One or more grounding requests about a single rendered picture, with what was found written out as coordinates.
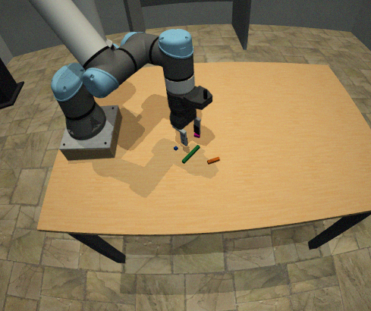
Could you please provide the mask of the orange rod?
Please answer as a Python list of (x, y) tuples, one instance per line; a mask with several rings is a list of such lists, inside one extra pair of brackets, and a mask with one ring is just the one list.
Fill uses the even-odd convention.
[(212, 163), (214, 163), (214, 162), (218, 162), (218, 161), (220, 161), (220, 158), (219, 158), (219, 157), (216, 157), (216, 158), (214, 158), (214, 159), (207, 160), (207, 163), (208, 163), (208, 165), (209, 165), (209, 164), (212, 164)]

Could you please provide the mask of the green rod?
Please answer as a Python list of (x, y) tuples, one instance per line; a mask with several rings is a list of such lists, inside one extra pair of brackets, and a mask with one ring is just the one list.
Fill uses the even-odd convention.
[(199, 145), (197, 145), (183, 160), (182, 162), (185, 164), (187, 160), (200, 148)]

